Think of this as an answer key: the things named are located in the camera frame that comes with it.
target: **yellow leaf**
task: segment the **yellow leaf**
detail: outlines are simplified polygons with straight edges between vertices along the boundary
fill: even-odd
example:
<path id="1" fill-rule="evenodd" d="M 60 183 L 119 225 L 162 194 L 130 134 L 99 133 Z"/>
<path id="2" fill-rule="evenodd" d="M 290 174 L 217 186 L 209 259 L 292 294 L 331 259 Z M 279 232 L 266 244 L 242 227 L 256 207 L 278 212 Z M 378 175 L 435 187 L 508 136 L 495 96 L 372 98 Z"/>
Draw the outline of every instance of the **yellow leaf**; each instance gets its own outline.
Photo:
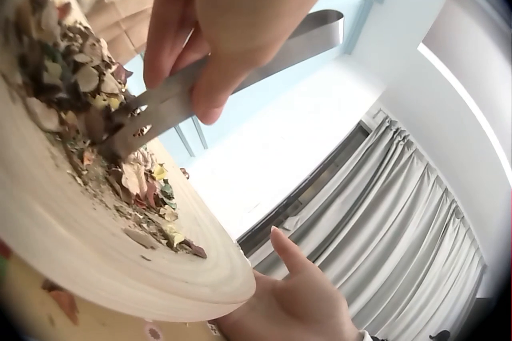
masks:
<path id="1" fill-rule="evenodd" d="M 88 95 L 87 99 L 92 105 L 94 105 L 95 107 L 97 107 L 97 109 L 100 109 L 100 110 L 104 109 L 104 107 L 106 107 L 108 105 L 108 100 L 107 100 L 106 96 L 103 94 L 99 94 L 95 98 L 92 98 L 91 96 Z"/>
<path id="2" fill-rule="evenodd" d="M 156 178 L 156 180 L 161 181 L 165 178 L 167 175 L 167 169 L 165 169 L 161 165 L 155 166 L 155 169 L 153 169 L 153 176 Z"/>
<path id="3" fill-rule="evenodd" d="M 109 97 L 107 100 L 112 110 L 116 110 L 119 107 L 120 101 L 118 98 Z"/>

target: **crushed leaves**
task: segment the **crushed leaves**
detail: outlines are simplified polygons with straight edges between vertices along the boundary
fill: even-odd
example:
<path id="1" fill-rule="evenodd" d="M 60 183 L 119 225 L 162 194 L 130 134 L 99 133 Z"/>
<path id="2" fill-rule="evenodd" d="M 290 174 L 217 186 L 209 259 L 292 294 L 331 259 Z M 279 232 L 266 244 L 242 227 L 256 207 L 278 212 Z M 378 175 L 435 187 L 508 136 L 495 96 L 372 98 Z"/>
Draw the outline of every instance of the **crushed leaves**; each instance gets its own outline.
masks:
<path id="1" fill-rule="evenodd" d="M 140 112 L 128 104 L 133 96 L 126 83 L 133 72 L 113 60 L 106 41 L 87 25 L 68 22 L 71 12 L 69 2 L 20 1 L 13 20 L 4 24 L 4 40 L 19 70 L 16 76 L 2 76 L 33 121 L 61 149 L 75 182 L 128 220 L 123 229 L 128 237 L 148 249 L 166 245 L 174 252 L 206 258 L 203 248 L 177 230 L 178 207 L 168 171 L 146 146 L 122 162 L 98 152 L 97 145 Z M 128 111 L 127 117 L 115 120 L 112 112 L 120 108 Z M 181 171 L 188 178 L 185 169 Z M 118 203 L 108 206 L 104 193 Z M 78 323 L 73 296 L 51 282 L 45 286 Z"/>

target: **fingernail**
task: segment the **fingernail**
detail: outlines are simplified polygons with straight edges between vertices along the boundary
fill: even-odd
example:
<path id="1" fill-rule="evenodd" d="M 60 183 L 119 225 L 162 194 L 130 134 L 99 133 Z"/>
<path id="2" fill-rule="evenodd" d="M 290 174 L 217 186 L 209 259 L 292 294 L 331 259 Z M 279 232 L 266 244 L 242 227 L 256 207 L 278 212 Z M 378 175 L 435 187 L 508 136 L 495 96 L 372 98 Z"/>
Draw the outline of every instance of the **fingernail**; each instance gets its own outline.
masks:
<path id="1" fill-rule="evenodd" d="M 201 122 L 203 124 L 211 125 L 219 119 L 219 117 L 221 116 L 221 113 L 222 113 L 222 109 L 223 109 L 222 107 L 209 109 L 203 114 L 203 116 L 198 116 L 198 117 L 200 117 L 199 119 L 201 120 Z"/>

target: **hand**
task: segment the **hand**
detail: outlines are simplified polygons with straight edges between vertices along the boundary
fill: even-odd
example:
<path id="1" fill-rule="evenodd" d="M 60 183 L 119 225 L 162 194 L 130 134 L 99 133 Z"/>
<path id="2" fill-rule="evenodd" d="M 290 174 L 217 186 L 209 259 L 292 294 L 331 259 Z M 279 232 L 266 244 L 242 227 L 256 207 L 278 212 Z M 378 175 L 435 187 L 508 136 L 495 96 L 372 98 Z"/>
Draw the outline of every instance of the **hand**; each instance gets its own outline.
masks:
<path id="1" fill-rule="evenodd" d="M 217 320 L 230 341 L 362 341 L 347 300 L 279 229 L 270 240 L 289 277 L 276 280 L 258 272 L 256 293 Z"/>
<path id="2" fill-rule="evenodd" d="M 144 54 L 146 86 L 158 87 L 211 53 L 192 89 L 192 107 L 212 124 L 238 84 L 274 57 L 316 1 L 155 0 Z"/>

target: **wooden table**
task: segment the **wooden table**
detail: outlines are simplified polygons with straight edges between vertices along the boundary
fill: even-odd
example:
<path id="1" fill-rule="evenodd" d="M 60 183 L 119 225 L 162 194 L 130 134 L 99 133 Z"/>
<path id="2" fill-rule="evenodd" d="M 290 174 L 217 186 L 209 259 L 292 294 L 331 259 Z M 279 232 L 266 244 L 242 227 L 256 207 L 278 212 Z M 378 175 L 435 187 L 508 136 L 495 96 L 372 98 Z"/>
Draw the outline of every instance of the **wooden table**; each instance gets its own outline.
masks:
<path id="1" fill-rule="evenodd" d="M 7 259 L 0 297 L 7 314 L 25 335 L 37 341 L 224 341 L 208 323 L 146 321 L 108 310 L 76 297 L 78 326 L 41 289 L 44 277 L 18 256 Z M 154 328 L 160 339 L 148 335 Z"/>

